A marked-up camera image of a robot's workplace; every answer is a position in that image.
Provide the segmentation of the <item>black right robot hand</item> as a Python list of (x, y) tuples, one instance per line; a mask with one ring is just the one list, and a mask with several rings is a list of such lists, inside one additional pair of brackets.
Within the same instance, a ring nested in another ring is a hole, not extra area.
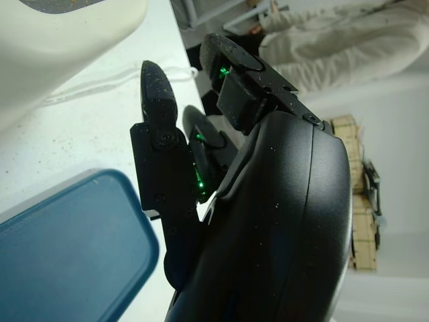
[(351, 249), (345, 145), (262, 58), (210, 34), (200, 63), (238, 148), (207, 116), (178, 112), (164, 71), (141, 65), (131, 130), (142, 209), (160, 219), (167, 321), (328, 321)]

